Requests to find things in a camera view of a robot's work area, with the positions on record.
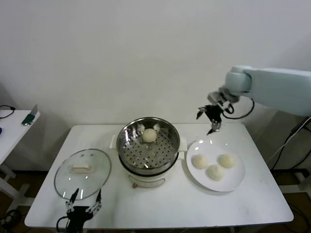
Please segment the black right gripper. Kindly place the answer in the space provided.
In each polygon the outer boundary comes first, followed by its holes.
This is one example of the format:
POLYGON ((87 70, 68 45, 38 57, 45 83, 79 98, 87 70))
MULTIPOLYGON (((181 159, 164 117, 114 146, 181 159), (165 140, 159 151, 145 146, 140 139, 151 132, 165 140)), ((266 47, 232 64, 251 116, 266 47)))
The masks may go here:
POLYGON ((211 129, 208 131, 207 135, 216 133, 220 130, 222 112, 222 109, 218 105, 206 105, 198 108, 196 119, 199 119, 202 114, 205 113, 211 121, 211 129))

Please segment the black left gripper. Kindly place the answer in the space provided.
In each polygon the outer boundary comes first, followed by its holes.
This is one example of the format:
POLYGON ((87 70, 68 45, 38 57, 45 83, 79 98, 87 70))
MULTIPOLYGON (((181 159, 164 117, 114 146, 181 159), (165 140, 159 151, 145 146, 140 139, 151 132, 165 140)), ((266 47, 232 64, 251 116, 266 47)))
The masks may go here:
POLYGON ((101 190, 99 190, 95 203, 89 208, 88 206, 73 206, 78 195, 79 188, 71 195, 69 201, 66 201, 67 217, 69 224, 67 231, 69 233, 82 233, 86 221, 92 219, 92 214, 96 215, 102 207, 101 190))

